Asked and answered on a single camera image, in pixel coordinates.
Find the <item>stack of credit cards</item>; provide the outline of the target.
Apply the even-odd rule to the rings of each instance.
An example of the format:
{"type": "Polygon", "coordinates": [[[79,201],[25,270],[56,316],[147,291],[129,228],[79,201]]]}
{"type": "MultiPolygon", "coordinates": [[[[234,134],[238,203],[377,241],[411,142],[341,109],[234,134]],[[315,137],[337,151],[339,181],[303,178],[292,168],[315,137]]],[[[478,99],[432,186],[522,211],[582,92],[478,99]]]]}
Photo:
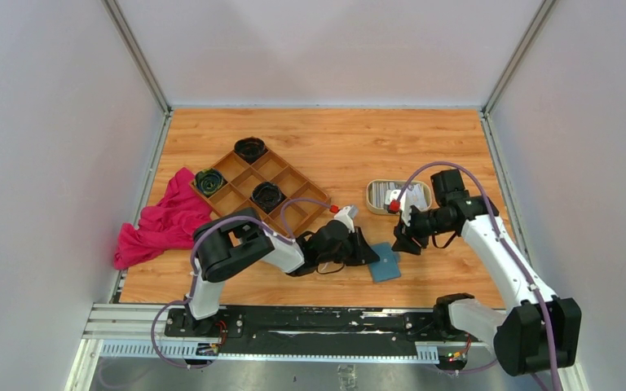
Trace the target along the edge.
{"type": "MultiPolygon", "coordinates": [[[[392,199],[393,191],[400,191],[402,182],[375,180],[367,185],[367,198],[370,208],[385,210],[392,199]]],[[[423,182],[412,182],[404,192],[409,204],[419,209],[427,209],[432,204],[430,189],[423,182]]]]}

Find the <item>blue leather card holder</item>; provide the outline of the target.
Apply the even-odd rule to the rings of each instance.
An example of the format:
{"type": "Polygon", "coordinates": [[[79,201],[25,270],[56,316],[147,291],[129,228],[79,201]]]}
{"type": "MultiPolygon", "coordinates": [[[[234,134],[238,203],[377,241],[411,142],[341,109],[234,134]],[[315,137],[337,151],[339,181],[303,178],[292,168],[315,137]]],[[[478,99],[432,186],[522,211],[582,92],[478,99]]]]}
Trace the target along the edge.
{"type": "Polygon", "coordinates": [[[378,261],[368,265],[374,283],[383,283],[401,277],[399,255],[392,250],[388,242],[374,244],[371,249],[378,256],[378,261]]]}

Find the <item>beige oval card tray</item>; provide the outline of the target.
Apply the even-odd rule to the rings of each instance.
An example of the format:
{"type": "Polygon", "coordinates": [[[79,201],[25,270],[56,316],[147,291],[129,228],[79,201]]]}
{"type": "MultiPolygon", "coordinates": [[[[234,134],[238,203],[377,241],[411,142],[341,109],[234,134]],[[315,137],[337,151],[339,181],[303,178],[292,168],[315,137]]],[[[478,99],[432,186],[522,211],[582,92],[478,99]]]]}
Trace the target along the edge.
{"type": "MultiPolygon", "coordinates": [[[[392,195],[392,199],[390,200],[390,202],[391,202],[391,201],[393,201],[393,200],[396,200],[396,199],[398,198],[398,195],[399,195],[400,191],[393,191],[393,192],[391,193],[391,195],[392,195]]],[[[430,192],[431,192],[432,204],[433,204],[433,194],[432,194],[432,191],[431,191],[431,190],[430,190],[430,192]]],[[[367,186],[366,186],[366,190],[365,190],[365,200],[366,200],[366,198],[367,198],[367,186]]],[[[366,205],[367,205],[367,208],[370,210],[370,212],[371,212],[371,213],[374,213],[374,214],[377,214],[377,215],[389,215],[389,213],[388,213],[388,207],[390,206],[390,204],[386,207],[386,209],[385,209],[385,210],[375,209],[375,208],[370,208],[370,206],[369,206],[369,204],[368,204],[368,202],[367,202],[367,201],[366,201],[366,205]]]]}

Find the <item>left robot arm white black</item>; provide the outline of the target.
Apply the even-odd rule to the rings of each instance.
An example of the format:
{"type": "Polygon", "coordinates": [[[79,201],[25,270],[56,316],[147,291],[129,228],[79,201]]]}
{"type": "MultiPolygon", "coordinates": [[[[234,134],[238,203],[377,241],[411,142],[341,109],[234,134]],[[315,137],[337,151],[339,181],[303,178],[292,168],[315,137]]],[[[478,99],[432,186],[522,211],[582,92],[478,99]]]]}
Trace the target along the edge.
{"type": "Polygon", "coordinates": [[[321,264],[378,263],[379,255],[354,224],[356,214],[356,207],[346,206],[317,231],[295,238],[275,231],[251,207],[197,228],[192,237],[192,284],[184,304],[188,329],[197,336],[210,335],[217,326],[225,283],[258,261],[293,277],[311,274],[321,264]]]}

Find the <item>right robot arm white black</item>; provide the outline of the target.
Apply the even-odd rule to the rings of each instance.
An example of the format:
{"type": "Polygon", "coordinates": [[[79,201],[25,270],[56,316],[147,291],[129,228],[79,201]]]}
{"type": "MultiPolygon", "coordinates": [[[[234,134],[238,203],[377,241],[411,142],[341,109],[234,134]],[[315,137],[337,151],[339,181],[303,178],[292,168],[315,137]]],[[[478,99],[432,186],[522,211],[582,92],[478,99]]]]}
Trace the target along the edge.
{"type": "Polygon", "coordinates": [[[472,295],[440,297],[433,329],[444,340],[462,332],[485,343],[511,376],[571,367],[576,362],[582,311],[560,297],[528,265],[510,238],[496,206],[479,182],[471,195],[463,182],[468,170],[449,163],[430,181],[437,207],[420,209],[408,199],[410,184],[388,191],[386,207],[399,215],[396,252],[421,254],[438,235],[460,237],[478,256],[496,284],[505,312],[493,310],[472,295]]]}

